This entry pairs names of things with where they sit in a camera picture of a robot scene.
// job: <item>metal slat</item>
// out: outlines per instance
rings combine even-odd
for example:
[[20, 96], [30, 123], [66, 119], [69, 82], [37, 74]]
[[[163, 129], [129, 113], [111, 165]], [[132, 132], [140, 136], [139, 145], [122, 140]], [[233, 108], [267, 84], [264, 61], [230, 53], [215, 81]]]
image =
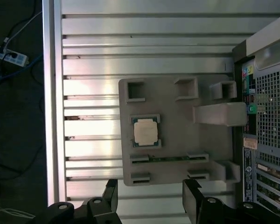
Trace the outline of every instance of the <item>metal slat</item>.
[[63, 14], [274, 14], [280, 0], [62, 0]]
[[[80, 207], [83, 201], [69, 201], [75, 208]], [[117, 214], [121, 218], [145, 218], [149, 216], [177, 216], [184, 215], [181, 197], [124, 199], [118, 201]]]
[[[231, 192], [230, 185], [223, 181], [199, 182], [204, 194], [222, 194], [226, 191]], [[85, 198], [101, 195], [104, 191], [107, 181], [67, 181], [68, 197]], [[182, 195], [182, 184], [162, 184], [149, 186], [128, 187], [123, 180], [118, 180], [118, 196], [119, 198], [136, 198], [136, 197], [159, 197], [159, 196]]]
[[262, 207], [264, 207], [265, 209], [267, 209], [267, 210], [269, 210], [266, 206], [264, 206], [262, 203], [260, 203], [260, 202], [255, 202], [256, 204], [259, 204], [260, 206], [262, 206]]
[[67, 18], [62, 19], [62, 33], [63, 35], [253, 34], [274, 20], [275, 18], [258, 17]]
[[65, 142], [66, 157], [121, 158], [121, 140], [72, 140]]
[[[178, 57], [178, 58], [93, 58], [63, 60], [64, 75], [131, 75], [178, 73], [231, 73], [232, 59], [226, 57]], [[115, 86], [107, 85], [108, 90]]]
[[122, 168], [69, 168], [65, 173], [66, 177], [83, 177], [88, 180], [123, 179]]
[[66, 161], [66, 168], [121, 168], [122, 160]]
[[272, 187], [266, 185], [265, 183], [263, 183], [263, 182], [261, 182], [261, 181], [256, 181], [256, 183], [257, 183], [258, 185], [260, 185], [261, 187], [263, 187], [263, 188], [265, 188], [265, 189], [267, 189], [267, 190], [273, 192], [274, 194], [280, 196], [280, 191], [278, 191], [278, 190], [276, 190], [276, 189], [274, 189], [274, 188], [272, 188]]
[[139, 219], [121, 219], [122, 224], [143, 224], [143, 223], [154, 223], [154, 224], [189, 224], [189, 218], [186, 214], [174, 217], [161, 217], [161, 218], [139, 218]]
[[55, 58], [54, 49], [54, 2], [42, 1], [43, 16], [43, 72], [45, 98], [45, 133], [46, 133], [46, 165], [48, 205], [59, 200], [58, 171], [56, 167], [56, 116], [55, 115]]
[[63, 39], [63, 47], [131, 47], [131, 46], [235, 46], [244, 41], [247, 36], [219, 36], [219, 37], [143, 37], [130, 35], [123, 37], [85, 37], [85, 36], [66, 36]]
[[56, 97], [56, 151], [57, 155], [57, 178], [58, 178], [58, 200], [66, 200], [66, 180], [65, 180], [65, 164], [64, 164], [64, 115], [63, 115], [63, 63], [62, 63], [62, 13], [61, 2], [54, 2], [54, 48], [55, 52], [50, 54], [55, 56], [55, 71], [53, 77], [55, 77], [55, 97]]
[[65, 116], [89, 116], [90, 118], [101, 116], [119, 117], [119, 108], [71, 108], [64, 110]]
[[119, 106], [118, 96], [112, 98], [103, 97], [103, 98], [93, 98], [89, 96], [90, 99], [68, 99], [64, 101], [65, 108], [79, 108], [79, 107], [110, 107], [110, 106]]
[[257, 191], [256, 193], [257, 193], [258, 196], [262, 197], [263, 199], [265, 199], [266, 201], [268, 201], [269, 203], [271, 203], [272, 205], [274, 205], [275, 207], [280, 209], [280, 204], [279, 203], [275, 202], [274, 200], [265, 196], [264, 194], [260, 193], [259, 191]]
[[265, 172], [262, 172], [262, 171], [259, 170], [259, 169], [256, 169], [256, 173], [257, 173], [257, 174], [260, 174], [260, 175], [262, 175], [262, 176], [264, 176], [264, 177], [266, 177], [267, 179], [270, 179], [271, 181], [274, 181], [274, 182], [280, 184], [280, 179], [277, 178], [277, 177], [274, 177], [274, 176], [269, 175], [269, 174], [267, 174], [267, 173], [265, 173]]
[[71, 95], [118, 95], [119, 78], [64, 80], [63, 93]]
[[231, 54], [234, 46], [64, 48], [63, 55]]
[[247, 39], [246, 55], [249, 56], [255, 52], [259, 52], [259, 50], [263, 49], [265, 46], [268, 46], [278, 40], [280, 40], [280, 18], [278, 21], [268, 24], [267, 27]]
[[280, 158], [280, 148], [267, 146], [264, 144], [257, 144], [257, 151], [268, 155], [277, 156]]
[[65, 136], [114, 136], [120, 135], [120, 120], [66, 120]]
[[260, 163], [260, 164], [266, 166], [266, 167], [270, 167], [272, 169], [276, 169], [276, 170], [280, 171], [280, 166], [278, 166], [278, 165], [275, 165], [275, 164], [270, 163], [270, 162], [263, 161], [263, 160], [261, 160], [259, 158], [256, 158], [255, 161], [257, 163]]

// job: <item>gray plastic tray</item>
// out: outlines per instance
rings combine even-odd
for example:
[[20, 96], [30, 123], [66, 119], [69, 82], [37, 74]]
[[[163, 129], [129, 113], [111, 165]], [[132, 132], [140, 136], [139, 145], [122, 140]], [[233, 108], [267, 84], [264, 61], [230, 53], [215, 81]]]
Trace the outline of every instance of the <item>gray plastic tray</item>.
[[[230, 162], [230, 126], [246, 124], [246, 115], [244, 103], [230, 103], [235, 97], [236, 84], [226, 75], [120, 80], [125, 185], [186, 178], [239, 182], [239, 166]], [[157, 140], [150, 145], [135, 142], [134, 126], [142, 119], [157, 124]], [[142, 135], [150, 138], [150, 131], [143, 127]]]

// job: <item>bolt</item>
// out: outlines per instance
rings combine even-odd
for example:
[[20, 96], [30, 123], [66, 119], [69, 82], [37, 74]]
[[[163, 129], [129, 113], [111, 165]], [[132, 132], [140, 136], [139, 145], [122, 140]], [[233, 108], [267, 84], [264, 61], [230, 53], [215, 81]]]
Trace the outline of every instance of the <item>bolt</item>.
[[248, 203], [245, 203], [245, 204], [244, 204], [244, 207], [245, 207], [246, 209], [252, 209], [252, 208], [253, 208], [253, 205], [248, 204]]
[[215, 200], [214, 198], [209, 198], [209, 199], [207, 199], [207, 201], [208, 201], [209, 203], [216, 203], [216, 200]]
[[59, 207], [58, 207], [59, 209], [66, 209], [67, 208], [67, 205], [60, 205]]

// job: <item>metal mesh grille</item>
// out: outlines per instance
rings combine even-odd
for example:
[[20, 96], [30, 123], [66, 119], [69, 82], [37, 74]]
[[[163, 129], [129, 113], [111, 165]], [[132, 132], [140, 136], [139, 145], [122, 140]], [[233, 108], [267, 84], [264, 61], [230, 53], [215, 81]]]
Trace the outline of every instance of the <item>metal mesh grille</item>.
[[280, 71], [256, 83], [258, 143], [280, 148]]
[[266, 153], [259, 153], [259, 158], [263, 161], [267, 161], [280, 166], [280, 158]]

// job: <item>power strip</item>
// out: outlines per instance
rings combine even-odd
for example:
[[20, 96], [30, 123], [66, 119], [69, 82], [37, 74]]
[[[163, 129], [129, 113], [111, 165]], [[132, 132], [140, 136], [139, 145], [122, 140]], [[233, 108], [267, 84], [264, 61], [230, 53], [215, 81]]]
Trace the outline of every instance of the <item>power strip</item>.
[[27, 64], [29, 64], [29, 61], [28, 61], [28, 57], [24, 54], [21, 54], [19, 52], [15, 52], [13, 50], [9, 50], [7, 49], [4, 53], [0, 53], [0, 59], [2, 59], [4, 57], [4, 55], [8, 52], [13, 52], [13, 53], [16, 53], [17, 54], [17, 57], [16, 58], [12, 58], [10, 55], [7, 55], [5, 58], [4, 58], [4, 61], [6, 62], [10, 62], [12, 64], [16, 64], [16, 65], [19, 65], [21, 67], [25, 67]]

